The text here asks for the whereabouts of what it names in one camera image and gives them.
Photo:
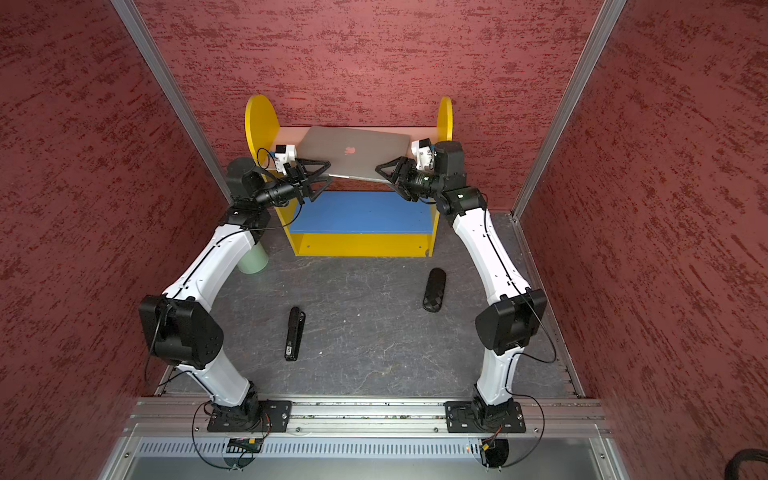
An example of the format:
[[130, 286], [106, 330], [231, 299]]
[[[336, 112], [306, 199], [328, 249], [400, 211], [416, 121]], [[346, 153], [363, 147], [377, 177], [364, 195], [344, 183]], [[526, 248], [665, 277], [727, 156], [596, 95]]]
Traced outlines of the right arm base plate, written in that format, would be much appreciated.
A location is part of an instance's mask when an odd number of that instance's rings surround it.
[[444, 404], [449, 433], [525, 433], [527, 428], [518, 402], [508, 400], [486, 405], [480, 398]]

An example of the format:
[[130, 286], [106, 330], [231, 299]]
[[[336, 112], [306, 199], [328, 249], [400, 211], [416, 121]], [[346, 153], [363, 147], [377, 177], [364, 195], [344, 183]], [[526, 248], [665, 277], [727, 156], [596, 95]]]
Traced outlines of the silver laptop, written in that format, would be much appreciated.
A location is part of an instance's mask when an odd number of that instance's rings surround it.
[[313, 126], [298, 144], [297, 155], [328, 161], [331, 177], [385, 183], [375, 168], [406, 156], [410, 143], [404, 134]]

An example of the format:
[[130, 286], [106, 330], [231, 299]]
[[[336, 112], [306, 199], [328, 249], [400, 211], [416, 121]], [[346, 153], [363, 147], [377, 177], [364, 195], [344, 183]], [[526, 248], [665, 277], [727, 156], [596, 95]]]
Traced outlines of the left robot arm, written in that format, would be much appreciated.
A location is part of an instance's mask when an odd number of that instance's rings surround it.
[[253, 431], [266, 421], [252, 381], [226, 356], [224, 332], [211, 309], [224, 282], [258, 243], [272, 207], [314, 201], [331, 179], [328, 161], [297, 159], [280, 176], [241, 157], [232, 161], [226, 183], [232, 195], [222, 221], [191, 266], [160, 295], [147, 295], [138, 312], [151, 356], [189, 375], [207, 393], [211, 432]]

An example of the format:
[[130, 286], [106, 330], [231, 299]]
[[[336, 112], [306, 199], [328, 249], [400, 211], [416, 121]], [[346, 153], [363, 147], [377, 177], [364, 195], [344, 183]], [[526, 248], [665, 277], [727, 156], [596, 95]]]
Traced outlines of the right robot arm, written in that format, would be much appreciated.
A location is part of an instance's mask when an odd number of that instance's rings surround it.
[[468, 183], [459, 142], [418, 141], [413, 158], [401, 156], [379, 164], [375, 172], [403, 199], [434, 202], [473, 261], [488, 306], [475, 319], [485, 352], [469, 419], [482, 431], [496, 431], [514, 415], [514, 374], [539, 331], [546, 294], [532, 289], [513, 265], [495, 231], [485, 195]]

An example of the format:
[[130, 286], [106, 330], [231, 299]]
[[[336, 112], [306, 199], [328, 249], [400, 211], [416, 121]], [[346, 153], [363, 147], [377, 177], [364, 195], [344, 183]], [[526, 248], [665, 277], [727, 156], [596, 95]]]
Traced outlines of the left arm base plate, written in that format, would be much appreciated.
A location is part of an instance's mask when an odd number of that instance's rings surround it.
[[212, 433], [285, 433], [292, 403], [285, 400], [258, 400], [238, 407], [213, 405], [207, 431]]

